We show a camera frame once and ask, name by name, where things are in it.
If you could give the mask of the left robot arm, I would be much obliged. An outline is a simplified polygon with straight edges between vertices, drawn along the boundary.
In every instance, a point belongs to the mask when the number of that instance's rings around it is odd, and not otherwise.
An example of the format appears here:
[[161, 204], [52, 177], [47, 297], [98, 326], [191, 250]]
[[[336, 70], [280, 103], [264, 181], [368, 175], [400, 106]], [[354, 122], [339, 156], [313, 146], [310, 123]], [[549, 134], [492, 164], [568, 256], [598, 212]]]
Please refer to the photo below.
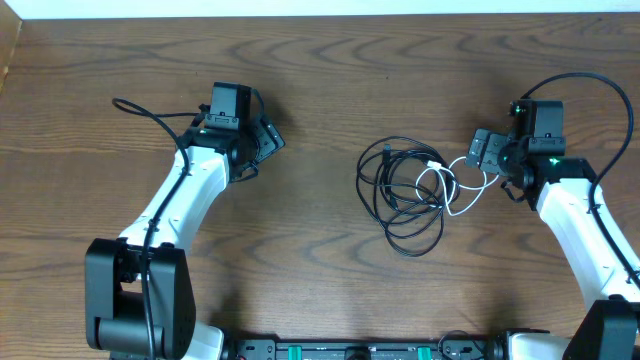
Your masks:
[[285, 141], [255, 88], [217, 82], [210, 103], [171, 132], [171, 170], [140, 216], [115, 239], [95, 239], [85, 259], [88, 345], [114, 359], [226, 359], [222, 330], [196, 319], [187, 256], [214, 200], [258, 176]]

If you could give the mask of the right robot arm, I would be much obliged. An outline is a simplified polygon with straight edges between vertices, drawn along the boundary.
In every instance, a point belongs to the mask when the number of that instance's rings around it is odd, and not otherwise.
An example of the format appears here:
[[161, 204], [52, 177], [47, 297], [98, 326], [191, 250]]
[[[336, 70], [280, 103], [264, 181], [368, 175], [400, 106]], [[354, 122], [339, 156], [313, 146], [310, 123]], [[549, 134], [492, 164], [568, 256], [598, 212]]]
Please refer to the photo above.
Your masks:
[[506, 134], [475, 132], [465, 161], [503, 178], [550, 228], [578, 282], [587, 310], [571, 338], [511, 329], [487, 344], [488, 359], [636, 359], [639, 258], [609, 212], [584, 158], [568, 157], [560, 101], [520, 99]]

